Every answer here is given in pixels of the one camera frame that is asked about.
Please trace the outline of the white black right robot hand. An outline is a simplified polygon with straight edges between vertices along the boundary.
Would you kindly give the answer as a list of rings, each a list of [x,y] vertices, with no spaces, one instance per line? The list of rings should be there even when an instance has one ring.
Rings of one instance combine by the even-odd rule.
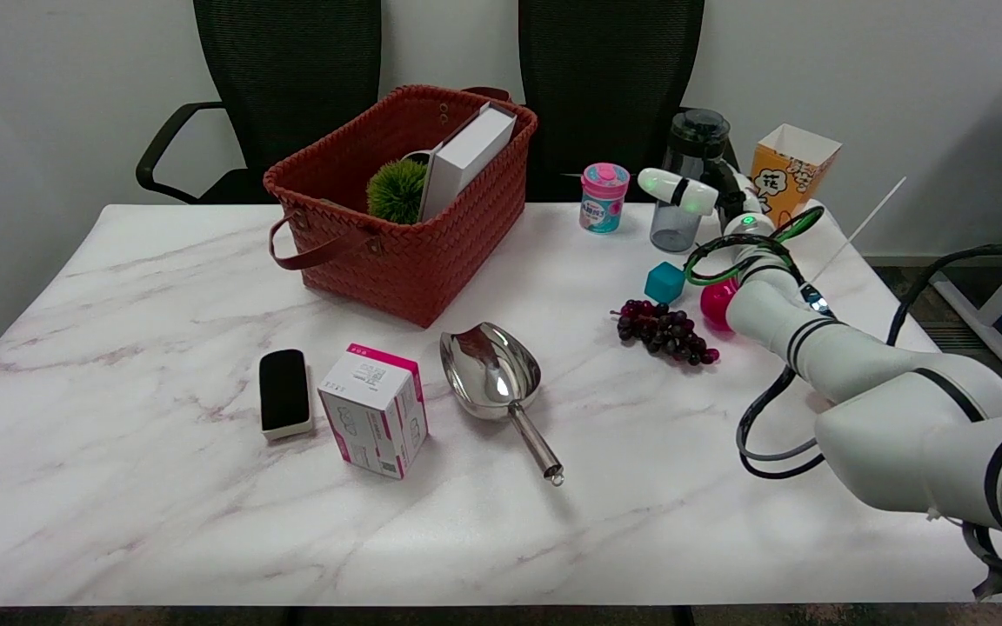
[[[657,201],[685,214],[716,214],[723,231],[743,215],[765,213],[754,183],[727,160],[706,163],[700,181],[660,168],[644,168],[638,174],[638,185]]]

